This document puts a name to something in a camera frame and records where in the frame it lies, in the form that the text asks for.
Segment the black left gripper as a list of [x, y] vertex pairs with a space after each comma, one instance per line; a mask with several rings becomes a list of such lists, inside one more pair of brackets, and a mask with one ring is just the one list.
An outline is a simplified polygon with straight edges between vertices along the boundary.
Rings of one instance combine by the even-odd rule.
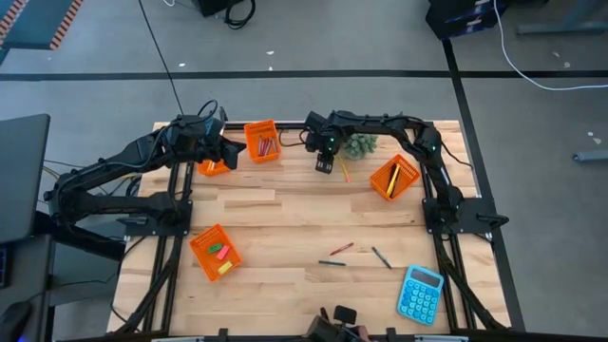
[[178, 119], [179, 160], [219, 160], [230, 170], [238, 167], [238, 154], [246, 148], [244, 142], [220, 138], [223, 122], [198, 116], [181, 116]]

